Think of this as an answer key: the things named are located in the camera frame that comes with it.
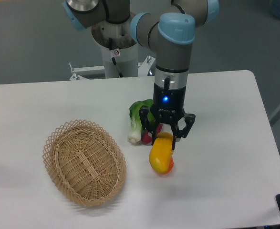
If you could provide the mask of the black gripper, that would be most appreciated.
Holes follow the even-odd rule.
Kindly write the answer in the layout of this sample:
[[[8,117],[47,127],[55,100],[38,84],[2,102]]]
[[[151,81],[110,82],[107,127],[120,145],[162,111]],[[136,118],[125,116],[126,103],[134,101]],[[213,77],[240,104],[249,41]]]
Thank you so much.
[[[160,123],[170,124],[173,133],[172,138],[172,150],[175,149],[176,142],[181,138],[186,138],[191,130],[196,115],[185,113],[184,100],[185,100],[186,88],[169,89],[165,91],[164,88],[157,84],[154,84],[153,93],[153,105],[141,106],[139,110],[140,121],[143,129],[143,133],[147,131],[152,137],[151,145],[153,145],[157,134],[156,129]],[[183,117],[185,121],[185,127],[179,129],[178,121]]]

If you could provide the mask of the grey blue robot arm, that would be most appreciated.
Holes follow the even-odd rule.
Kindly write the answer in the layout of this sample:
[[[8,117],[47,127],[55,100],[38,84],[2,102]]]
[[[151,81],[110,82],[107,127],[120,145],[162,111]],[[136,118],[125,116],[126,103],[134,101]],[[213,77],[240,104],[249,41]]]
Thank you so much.
[[[141,128],[156,139],[160,124],[171,126],[172,144],[187,137],[195,115],[184,111],[189,62],[196,27],[214,20],[217,0],[173,0],[159,14],[132,14],[128,0],[65,0],[75,28],[90,28],[101,47],[105,76],[138,75],[137,47],[156,54],[153,104],[139,111]]]

